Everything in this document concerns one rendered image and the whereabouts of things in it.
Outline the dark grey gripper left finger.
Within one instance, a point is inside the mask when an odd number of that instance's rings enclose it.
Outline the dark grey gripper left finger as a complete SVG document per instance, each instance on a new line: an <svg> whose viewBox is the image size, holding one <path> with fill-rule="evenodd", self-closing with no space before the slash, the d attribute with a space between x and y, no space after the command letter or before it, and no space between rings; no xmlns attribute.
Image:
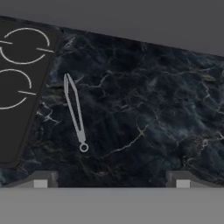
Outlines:
<svg viewBox="0 0 224 224"><path fill-rule="evenodd" d="M4 188L53 188L58 187L59 174L56 171L35 171L27 178L15 181Z"/></svg>

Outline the black hob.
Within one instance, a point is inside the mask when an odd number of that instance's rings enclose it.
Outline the black hob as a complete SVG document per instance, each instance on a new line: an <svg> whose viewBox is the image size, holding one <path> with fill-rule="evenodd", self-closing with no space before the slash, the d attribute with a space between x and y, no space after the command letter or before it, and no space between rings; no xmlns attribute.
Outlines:
<svg viewBox="0 0 224 224"><path fill-rule="evenodd" d="M18 163L61 33L0 19L0 167Z"/></svg>

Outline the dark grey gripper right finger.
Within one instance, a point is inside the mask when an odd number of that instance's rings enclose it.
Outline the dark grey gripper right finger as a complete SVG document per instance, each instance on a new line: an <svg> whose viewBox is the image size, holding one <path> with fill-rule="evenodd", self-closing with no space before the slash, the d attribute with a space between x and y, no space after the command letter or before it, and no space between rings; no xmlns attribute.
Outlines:
<svg viewBox="0 0 224 224"><path fill-rule="evenodd" d="M199 179L189 171L168 171L166 187L174 188L221 188L220 185Z"/></svg>

